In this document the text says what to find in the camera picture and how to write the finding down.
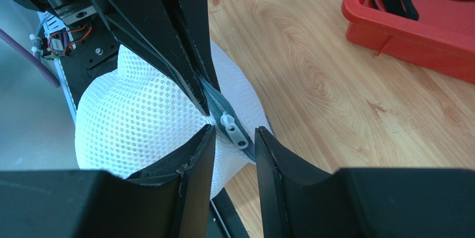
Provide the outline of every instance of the white zipper pull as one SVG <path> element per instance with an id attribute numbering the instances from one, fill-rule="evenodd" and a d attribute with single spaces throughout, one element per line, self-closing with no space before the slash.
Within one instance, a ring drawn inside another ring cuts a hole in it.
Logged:
<path id="1" fill-rule="evenodd" d="M 238 126 L 234 123 L 234 117 L 229 114 L 223 114 L 221 116 L 221 124 L 226 129 L 229 138 L 231 138 L 232 143 L 238 149 L 245 149 L 249 146 L 249 142 L 238 128 Z"/>

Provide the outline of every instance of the mesh laundry bag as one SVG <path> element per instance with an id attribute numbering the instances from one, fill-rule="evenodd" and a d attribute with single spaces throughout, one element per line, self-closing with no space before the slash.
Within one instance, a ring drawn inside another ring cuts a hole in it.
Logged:
<path id="1" fill-rule="evenodd" d="M 269 124 L 241 69 L 211 42 L 221 93 L 254 141 L 254 129 Z M 118 68 L 96 78 L 76 115 L 76 157 L 81 169 L 104 169 L 127 178 L 185 144 L 205 124 L 203 116 L 172 80 L 124 46 Z M 219 128 L 211 198 L 248 163 Z"/>

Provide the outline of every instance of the red tray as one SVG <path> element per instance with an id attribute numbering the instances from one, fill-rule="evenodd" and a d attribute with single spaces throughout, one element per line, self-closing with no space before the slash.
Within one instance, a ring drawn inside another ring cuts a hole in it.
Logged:
<path id="1" fill-rule="evenodd" d="M 418 21 L 376 10 L 369 2 L 343 0 L 348 40 L 475 84 L 475 2 L 412 0 Z"/>

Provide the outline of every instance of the purple cable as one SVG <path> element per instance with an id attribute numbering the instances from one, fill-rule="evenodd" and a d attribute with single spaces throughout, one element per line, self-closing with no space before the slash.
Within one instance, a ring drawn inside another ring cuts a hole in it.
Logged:
<path id="1" fill-rule="evenodd" d="M 18 53 L 20 53 L 23 57 L 25 57 L 30 63 L 32 63 L 43 77 L 55 88 L 59 88 L 61 86 L 58 78 L 48 69 L 45 65 L 43 65 L 37 58 L 33 56 L 30 52 L 28 52 L 24 47 L 22 47 L 17 41 L 15 41 L 11 36 L 5 33 L 0 28 L 0 38 L 3 39 L 7 44 L 9 44 L 13 49 L 15 49 Z"/>

